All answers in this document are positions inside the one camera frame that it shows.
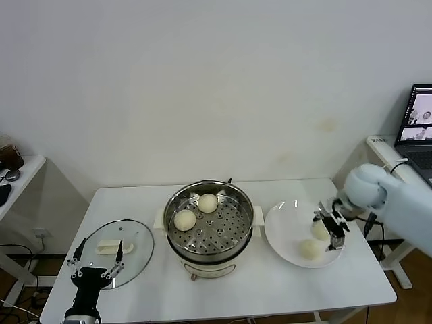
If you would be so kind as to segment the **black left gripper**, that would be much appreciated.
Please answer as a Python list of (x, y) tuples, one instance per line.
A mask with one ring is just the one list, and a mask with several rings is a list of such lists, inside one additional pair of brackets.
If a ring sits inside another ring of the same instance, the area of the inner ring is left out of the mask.
[(75, 249), (72, 258), (67, 260), (67, 266), (71, 270), (71, 281), (77, 287), (74, 302), (97, 302), (99, 292), (108, 286), (109, 280), (114, 279), (124, 269), (122, 261), (123, 240), (119, 241), (114, 266), (109, 270), (105, 268), (79, 267), (85, 244), (86, 238)]

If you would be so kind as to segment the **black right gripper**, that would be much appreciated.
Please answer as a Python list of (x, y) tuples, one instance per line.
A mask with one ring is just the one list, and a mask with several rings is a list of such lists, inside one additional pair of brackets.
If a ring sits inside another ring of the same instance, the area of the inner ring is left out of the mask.
[(314, 211), (313, 223), (323, 220), (329, 232), (330, 243), (327, 251), (341, 250), (345, 243), (345, 232), (349, 232), (348, 222), (342, 213), (343, 204), (338, 198), (327, 199), (319, 203)]

